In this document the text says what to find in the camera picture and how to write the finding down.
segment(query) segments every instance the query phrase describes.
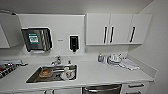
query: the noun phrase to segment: white wall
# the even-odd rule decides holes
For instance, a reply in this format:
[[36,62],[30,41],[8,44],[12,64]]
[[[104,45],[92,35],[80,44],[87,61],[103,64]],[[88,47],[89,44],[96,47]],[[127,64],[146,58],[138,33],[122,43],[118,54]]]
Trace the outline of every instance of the white wall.
[[154,0],[140,13],[153,18],[143,45],[132,45],[128,54],[158,70],[147,94],[168,93],[168,0]]
[[[112,46],[85,46],[84,44],[84,15],[51,15],[51,14],[19,14],[22,28],[47,27],[51,31],[53,48],[45,53],[37,54],[27,52],[25,45],[19,45],[10,49],[0,49],[0,59],[17,59],[26,57],[54,57],[77,56],[84,54],[112,54],[118,53],[126,56],[128,45]],[[79,35],[79,50],[76,54],[69,48],[69,35]]]

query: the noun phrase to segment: countertop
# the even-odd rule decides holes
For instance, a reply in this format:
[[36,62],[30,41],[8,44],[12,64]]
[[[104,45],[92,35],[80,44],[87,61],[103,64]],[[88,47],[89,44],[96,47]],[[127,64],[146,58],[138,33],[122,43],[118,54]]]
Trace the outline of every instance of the countertop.
[[40,66],[47,66],[47,64],[29,64],[27,66],[20,66],[4,78],[0,79],[0,93],[63,89],[154,80],[141,70],[130,71],[125,68],[102,64],[97,61],[78,61],[72,62],[72,64],[77,64],[77,78],[75,80],[39,83],[26,83],[26,81]]

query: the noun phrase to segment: faucet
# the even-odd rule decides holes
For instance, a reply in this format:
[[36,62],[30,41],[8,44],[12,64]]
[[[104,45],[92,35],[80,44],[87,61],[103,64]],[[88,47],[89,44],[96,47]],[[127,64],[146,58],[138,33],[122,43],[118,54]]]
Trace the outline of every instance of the faucet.
[[58,55],[55,58],[56,58],[56,61],[53,61],[51,63],[51,65],[59,65],[59,64],[61,64],[61,57]]

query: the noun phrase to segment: cabinet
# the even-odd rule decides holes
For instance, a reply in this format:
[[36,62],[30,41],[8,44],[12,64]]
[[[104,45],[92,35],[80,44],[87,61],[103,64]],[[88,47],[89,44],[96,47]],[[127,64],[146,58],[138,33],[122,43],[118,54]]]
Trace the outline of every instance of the cabinet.
[[17,15],[0,13],[0,48],[23,43],[21,24]]
[[81,88],[70,88],[70,89],[53,89],[53,90],[43,90],[43,91],[29,91],[20,92],[14,94],[82,94]]
[[151,14],[134,14],[127,44],[142,44],[148,31]]
[[132,14],[86,15],[86,45],[126,44]]
[[149,82],[122,84],[120,94],[146,94]]
[[50,94],[49,90],[46,91],[29,91],[29,92],[20,92],[20,93],[13,93],[13,94]]
[[151,14],[86,14],[86,45],[142,44]]

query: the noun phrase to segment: stainless steel sink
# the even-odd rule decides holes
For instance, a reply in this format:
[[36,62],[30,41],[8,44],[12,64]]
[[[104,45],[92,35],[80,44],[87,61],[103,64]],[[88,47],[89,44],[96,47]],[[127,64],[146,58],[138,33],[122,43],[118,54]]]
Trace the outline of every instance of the stainless steel sink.
[[[51,81],[64,81],[65,79],[61,78],[61,74],[64,72],[64,68],[69,67],[69,70],[74,71],[75,75],[73,78],[68,80],[75,80],[76,79],[76,72],[77,72],[77,65],[59,65],[53,67],[40,67],[37,71],[26,81],[26,83],[37,83],[37,82],[51,82]],[[40,77],[39,74],[43,70],[49,70],[53,72],[51,77]]]

